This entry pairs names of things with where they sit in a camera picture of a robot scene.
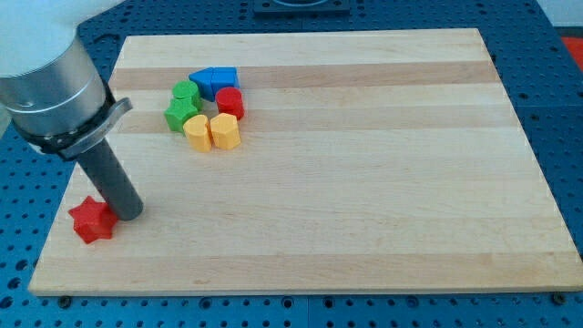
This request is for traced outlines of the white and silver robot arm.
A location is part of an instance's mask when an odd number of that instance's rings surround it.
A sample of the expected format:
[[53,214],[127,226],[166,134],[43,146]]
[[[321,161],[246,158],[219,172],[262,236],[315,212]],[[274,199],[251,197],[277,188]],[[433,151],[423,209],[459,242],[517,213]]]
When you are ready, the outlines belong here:
[[121,0],[1,0],[1,107],[47,154],[88,152],[132,105],[115,100],[77,28]]

